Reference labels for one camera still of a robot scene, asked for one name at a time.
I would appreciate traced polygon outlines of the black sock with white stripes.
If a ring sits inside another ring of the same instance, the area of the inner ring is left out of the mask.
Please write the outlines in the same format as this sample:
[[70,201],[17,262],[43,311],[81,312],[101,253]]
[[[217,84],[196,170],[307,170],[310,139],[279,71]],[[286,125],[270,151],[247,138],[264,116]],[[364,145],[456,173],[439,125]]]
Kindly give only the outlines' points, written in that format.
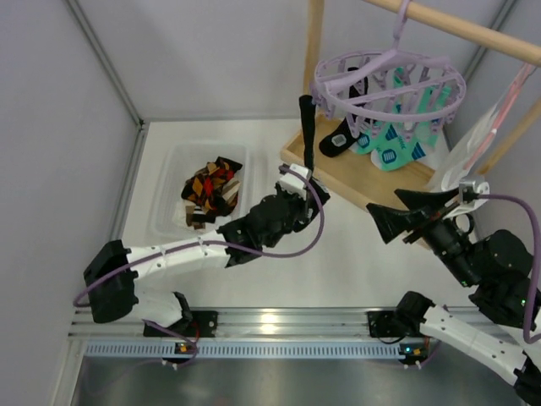
[[315,197],[320,199],[322,206],[330,199],[330,194],[326,187],[314,177],[314,137],[315,137],[315,114],[316,106],[313,102],[313,97],[310,95],[302,95],[298,99],[301,130],[303,135],[303,164],[309,170],[309,183],[314,188],[315,194],[309,192],[308,196],[308,219],[314,220],[319,214],[320,208],[317,205]]

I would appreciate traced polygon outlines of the teal sock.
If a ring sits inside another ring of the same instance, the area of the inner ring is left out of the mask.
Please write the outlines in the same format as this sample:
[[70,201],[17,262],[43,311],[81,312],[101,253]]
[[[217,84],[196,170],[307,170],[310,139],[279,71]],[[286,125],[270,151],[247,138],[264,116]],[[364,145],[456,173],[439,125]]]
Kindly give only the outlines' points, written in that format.
[[[383,124],[383,129],[376,137],[373,137],[371,133],[360,135],[356,142],[350,147],[350,150],[359,155],[370,155],[372,150],[374,150],[383,139],[388,124],[389,123]],[[439,136],[440,126],[442,125],[441,119],[420,123],[405,123],[405,125],[407,138],[414,135],[425,149],[426,155],[434,150]]]
[[404,123],[389,123],[383,139],[372,150],[370,159],[379,170],[390,172],[426,157],[426,151],[412,135],[407,138]]

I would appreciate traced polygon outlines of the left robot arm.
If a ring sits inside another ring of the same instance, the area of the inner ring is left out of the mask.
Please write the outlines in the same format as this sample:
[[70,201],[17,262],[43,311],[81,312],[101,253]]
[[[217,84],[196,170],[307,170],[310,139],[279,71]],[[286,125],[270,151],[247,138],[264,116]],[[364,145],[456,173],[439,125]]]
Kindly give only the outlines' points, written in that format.
[[127,247],[120,239],[105,243],[84,271],[93,322],[130,316],[149,322],[150,337],[183,333],[193,320],[185,295],[157,288],[152,280],[272,257],[272,248],[303,231],[329,199],[321,190],[301,197],[279,189],[247,215],[193,239],[147,247]]

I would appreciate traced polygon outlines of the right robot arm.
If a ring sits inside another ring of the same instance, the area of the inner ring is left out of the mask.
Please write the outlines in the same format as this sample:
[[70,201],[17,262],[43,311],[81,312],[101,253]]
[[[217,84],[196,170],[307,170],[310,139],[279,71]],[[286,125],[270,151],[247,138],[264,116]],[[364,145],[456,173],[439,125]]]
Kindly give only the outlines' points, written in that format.
[[488,187],[460,186],[430,193],[397,189],[404,209],[369,203],[385,243],[402,235],[406,244],[422,239],[451,275],[474,288],[470,301],[479,312],[514,339],[507,343],[457,319],[421,293],[408,291],[394,310],[403,336],[424,335],[477,360],[509,384],[529,405],[540,403],[540,227],[524,204],[533,227],[534,252],[508,230],[475,243],[455,218],[493,199]]

